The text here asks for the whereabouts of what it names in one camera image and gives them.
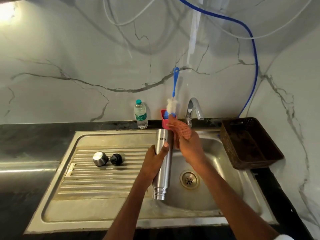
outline sink drain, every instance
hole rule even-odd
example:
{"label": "sink drain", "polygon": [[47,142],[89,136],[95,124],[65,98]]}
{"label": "sink drain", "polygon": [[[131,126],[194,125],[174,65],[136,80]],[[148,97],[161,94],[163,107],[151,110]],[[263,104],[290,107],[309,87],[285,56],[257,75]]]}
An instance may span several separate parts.
{"label": "sink drain", "polygon": [[180,175],[180,183],[187,189],[195,189],[198,186],[198,179],[192,172],[182,172]]}

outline black countertop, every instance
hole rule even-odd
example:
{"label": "black countertop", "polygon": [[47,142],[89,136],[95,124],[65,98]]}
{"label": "black countertop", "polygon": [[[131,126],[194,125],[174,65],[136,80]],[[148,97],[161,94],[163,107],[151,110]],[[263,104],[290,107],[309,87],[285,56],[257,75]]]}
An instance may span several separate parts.
{"label": "black countertop", "polygon": [[[194,128],[219,127],[219,119],[192,120]],[[149,129],[161,121],[149,121]],[[102,239],[104,231],[27,234],[24,230],[41,201],[76,131],[138,129],[135,121],[0,125],[0,239]],[[278,232],[312,239],[269,168],[254,169]],[[235,239],[229,226],[139,229],[140,239]]]}

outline blue pipe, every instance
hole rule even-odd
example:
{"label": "blue pipe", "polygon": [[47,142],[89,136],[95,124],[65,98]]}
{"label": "blue pipe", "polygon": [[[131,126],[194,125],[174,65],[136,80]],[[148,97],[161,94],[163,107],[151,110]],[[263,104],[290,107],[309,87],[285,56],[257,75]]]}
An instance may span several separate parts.
{"label": "blue pipe", "polygon": [[[182,2],[183,4],[187,5],[188,7],[192,8],[193,10],[201,12],[201,13],[203,13],[205,15],[213,16],[213,17],[216,17],[216,18],[219,18],[219,19],[224,19],[224,20],[228,20],[228,21],[240,24],[242,27],[244,27],[246,29],[246,31],[249,33],[251,38],[254,37],[252,32],[251,32],[251,30],[250,30],[250,28],[245,23],[241,22],[240,20],[234,19],[232,17],[227,17],[227,16],[223,16],[223,15],[220,15],[220,14],[216,14],[216,13],[213,13],[213,12],[209,12],[209,11],[203,10],[203,9],[201,9],[199,7],[196,7],[196,6],[192,5],[191,3],[187,2],[186,0],[179,0],[179,1]],[[242,108],[241,112],[239,113],[238,117],[241,115],[241,113],[243,112],[245,107],[248,105],[252,95],[254,94],[254,89],[256,87],[257,80],[258,80],[259,64],[258,64],[257,48],[256,48],[256,44],[254,42],[254,39],[252,39],[251,42],[252,42],[252,46],[253,46],[254,62],[255,62],[255,65],[256,65],[256,74],[255,74],[253,88],[252,88],[252,91],[250,93],[250,96],[249,96],[247,102],[245,103],[244,107]]]}

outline forearm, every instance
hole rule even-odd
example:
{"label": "forearm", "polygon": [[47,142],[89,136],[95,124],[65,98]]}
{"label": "forearm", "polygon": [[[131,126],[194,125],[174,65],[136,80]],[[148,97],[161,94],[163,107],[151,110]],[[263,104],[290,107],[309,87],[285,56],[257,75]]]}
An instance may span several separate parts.
{"label": "forearm", "polygon": [[194,165],[194,169],[207,185],[237,240],[272,240],[279,235],[235,193],[207,159]]}
{"label": "forearm", "polygon": [[103,240],[127,240],[134,238],[142,201],[150,183],[139,174],[117,217]]}

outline stainless steel sink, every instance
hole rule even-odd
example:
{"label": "stainless steel sink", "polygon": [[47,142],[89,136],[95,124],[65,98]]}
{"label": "stainless steel sink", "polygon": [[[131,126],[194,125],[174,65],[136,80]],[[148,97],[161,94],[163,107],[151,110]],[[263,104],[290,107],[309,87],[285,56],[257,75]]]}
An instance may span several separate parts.
{"label": "stainless steel sink", "polygon": [[[269,223],[276,223],[261,190],[249,170],[235,170],[226,155],[219,131],[197,131],[204,151],[229,185]],[[156,130],[78,131],[42,198],[26,233],[105,230],[109,228],[137,177]],[[122,155],[123,163],[97,167],[92,156]],[[174,151],[170,187],[166,199],[152,199],[147,190],[138,228],[227,224],[202,178]]]}

